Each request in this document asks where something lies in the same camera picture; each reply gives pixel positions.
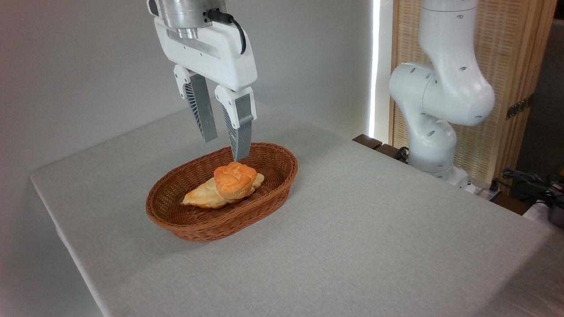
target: bread roll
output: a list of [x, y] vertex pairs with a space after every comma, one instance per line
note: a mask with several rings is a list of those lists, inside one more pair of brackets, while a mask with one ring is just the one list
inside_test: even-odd
[[231, 162], [227, 166], [216, 168], [213, 175], [220, 196], [227, 199], [241, 199], [253, 188], [257, 171], [239, 162]]

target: black cable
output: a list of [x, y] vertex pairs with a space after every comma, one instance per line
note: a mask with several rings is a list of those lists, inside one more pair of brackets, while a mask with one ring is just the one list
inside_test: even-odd
[[241, 37], [241, 55], [243, 55], [246, 51], [245, 32], [243, 32], [243, 28], [241, 27], [241, 25], [239, 25], [237, 21], [235, 21], [233, 16], [228, 13], [220, 12], [219, 9], [208, 10], [206, 14], [208, 15], [208, 18], [211, 21], [215, 21], [223, 24], [235, 24], [237, 30], [239, 31], [239, 36]]
[[549, 183], [545, 183], [537, 174], [534, 173], [524, 173], [519, 170], [504, 169], [502, 171], [502, 178], [520, 180], [521, 182], [525, 182], [528, 185], [536, 187], [543, 191], [553, 190], [559, 193], [564, 193], [560, 188], [555, 187]]
[[409, 151], [408, 147], [400, 147], [398, 150], [398, 153], [395, 154], [395, 159], [396, 160], [404, 160], [407, 161], [407, 153]]
[[550, 197], [539, 196], [539, 195], [536, 195], [536, 194], [533, 194], [533, 193], [529, 193], [529, 192], [520, 190], [519, 188], [514, 187], [514, 186], [511, 186], [511, 185], [509, 185], [509, 184], [506, 184], [506, 183], [502, 182], [501, 179], [495, 178], [495, 180], [497, 181], [498, 184], [501, 184], [501, 185], [503, 185], [503, 186], [505, 186], [505, 187], [508, 187], [508, 188], [510, 188], [510, 189], [512, 189], [512, 190], [515, 190], [515, 191], [517, 191], [517, 192], [519, 192], [519, 193], [521, 193], [521, 194], [523, 194], [523, 195], [529, 196], [529, 197], [531, 197], [531, 198], [535, 198], [535, 199], [537, 199], [537, 200], [545, 201], [545, 202], [547, 202], [547, 203], [549, 202], [549, 203], [551, 203], [551, 204], [556, 204], [557, 206], [564, 208], [564, 206], [562, 206], [562, 201], [559, 201], [559, 200], [557, 200], [557, 199], [553, 199], [552, 196], [550, 196]]
[[239, 36], [241, 37], [241, 55], [243, 55], [243, 53], [246, 51], [245, 33], [243, 32], [243, 28], [241, 27], [241, 25], [239, 25], [239, 23], [235, 21], [235, 19], [231, 19], [231, 21], [233, 22], [233, 24], [235, 24], [237, 30], [239, 30]]

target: wicker basket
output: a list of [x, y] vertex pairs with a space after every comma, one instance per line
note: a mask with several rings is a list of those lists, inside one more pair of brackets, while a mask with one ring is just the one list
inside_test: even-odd
[[233, 161], [231, 149], [197, 158], [162, 177], [147, 197], [147, 215], [158, 226], [190, 241], [213, 241], [234, 234], [273, 213], [288, 198], [298, 171], [293, 154], [271, 143], [253, 143], [241, 163], [265, 176], [247, 199], [220, 209], [183, 206], [184, 195], [213, 177], [213, 171]]

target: croissant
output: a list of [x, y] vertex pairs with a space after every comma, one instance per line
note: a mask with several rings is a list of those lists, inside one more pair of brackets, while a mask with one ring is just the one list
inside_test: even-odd
[[181, 202], [181, 204], [193, 205], [205, 209], [219, 209], [227, 204], [236, 204], [243, 200], [243, 198], [249, 197], [258, 187], [261, 186], [264, 179], [264, 175], [257, 173], [254, 182], [251, 184], [250, 190], [245, 194], [244, 197], [239, 199], [227, 199], [219, 194], [215, 185], [215, 178], [212, 177], [207, 182], [198, 186], [195, 190], [187, 193], [184, 196], [184, 200]]

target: electrical cable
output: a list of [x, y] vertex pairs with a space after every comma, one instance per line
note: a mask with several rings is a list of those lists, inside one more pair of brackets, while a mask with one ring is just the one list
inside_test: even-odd
[[241, 25], [237, 21], [235, 21], [233, 16], [227, 13], [220, 12], [219, 9], [208, 10], [206, 14], [208, 15], [208, 18], [211, 21], [215, 21], [223, 24], [235, 24], [235, 27], [239, 31], [239, 36], [241, 37], [241, 55], [243, 55], [246, 51], [245, 32], [243, 31]]
[[407, 161], [407, 156], [408, 156], [408, 152], [409, 152], [409, 148], [408, 147], [400, 147], [398, 150], [398, 153], [395, 154], [395, 159], [396, 160], [404, 160]]
[[531, 198], [534, 198], [534, 199], [537, 199], [537, 200], [540, 200], [540, 201], [544, 201], [544, 202], [547, 202], [547, 203], [550, 203], [550, 204], [556, 204], [557, 206], [564, 208], [564, 206], [562, 205], [562, 201], [558, 200], [558, 199], [553, 199], [552, 196], [549, 196], [549, 197], [547, 197], [547, 195], [539, 196], [539, 195], [536, 195], [536, 194], [533, 194], [533, 193], [523, 191], [523, 190], [521, 190], [521, 189], [519, 189], [515, 186], [511, 186], [509, 184], [506, 184], [506, 183], [502, 182], [501, 179], [494, 178], [494, 180], [497, 181], [498, 184], [501, 184], [501, 185], [508, 187], [512, 190], [515, 190], [515, 191], [517, 191], [517, 192], [519, 192], [523, 195], [526, 195], [526, 196], [529, 196]]

